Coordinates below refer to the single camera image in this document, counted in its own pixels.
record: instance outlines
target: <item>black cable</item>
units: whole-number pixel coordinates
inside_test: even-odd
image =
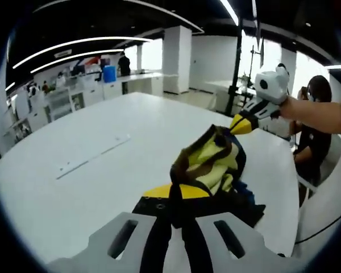
[[[295,242],[294,245],[299,245],[300,243],[306,242],[309,239],[312,239],[313,237],[317,236],[319,233],[325,231],[326,229],[328,229],[330,226],[332,226],[334,223],[336,223],[337,221],[339,221],[341,219],[341,216],[338,217],[335,221],[333,221],[332,223],[330,223],[329,225],[325,226],[323,229],[321,229],[320,231],[316,232],[315,234],[311,235],[310,237],[307,237],[306,239],[303,239],[301,241]]]

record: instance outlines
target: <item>blue container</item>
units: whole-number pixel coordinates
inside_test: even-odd
[[[114,82],[116,81],[116,67],[112,65],[106,65],[103,70],[103,81]]]

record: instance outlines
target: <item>man in black shirt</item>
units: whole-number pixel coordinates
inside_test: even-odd
[[[331,102],[331,87],[323,76],[313,77],[306,88],[310,101]],[[297,173],[312,184],[320,179],[320,166],[328,154],[331,145],[331,134],[326,134],[304,124],[292,122],[291,133],[301,132],[298,149],[294,152],[294,163]],[[300,186],[300,205],[305,197],[306,188]]]
[[[125,56],[124,52],[120,53],[120,59],[118,62],[120,74],[121,76],[129,76],[130,75],[130,60]],[[127,82],[122,83],[123,86],[123,95],[128,93]]]

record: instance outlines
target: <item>floor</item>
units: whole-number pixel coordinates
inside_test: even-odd
[[[197,106],[203,109],[212,109],[214,106],[213,94],[202,91],[190,90],[179,95],[163,93],[163,97],[170,100],[180,101],[185,104]]]

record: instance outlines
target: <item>white tabletop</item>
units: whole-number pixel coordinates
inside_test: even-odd
[[[177,75],[165,75],[159,72],[153,73],[145,73],[145,74],[134,74],[129,76],[121,76],[117,78],[117,81],[127,82],[127,81],[136,81],[136,80],[145,80],[147,78],[155,78],[155,77],[174,77]]]
[[[232,81],[207,81],[207,82],[205,82],[205,84],[209,84],[209,85],[213,85],[213,86],[216,86],[216,87],[222,87],[222,88],[228,89],[229,86],[232,85]],[[247,88],[247,93],[256,95],[255,90],[251,89],[251,88]]]
[[[231,118],[142,93],[100,102],[48,124],[0,160],[0,199],[15,230],[43,262],[72,257],[89,236],[142,193],[170,182],[180,150],[211,124]],[[91,154],[117,135],[131,140],[56,180],[60,163]],[[238,136],[247,154],[242,180],[265,204],[255,229],[268,248],[290,255],[298,185],[289,143],[261,130]]]

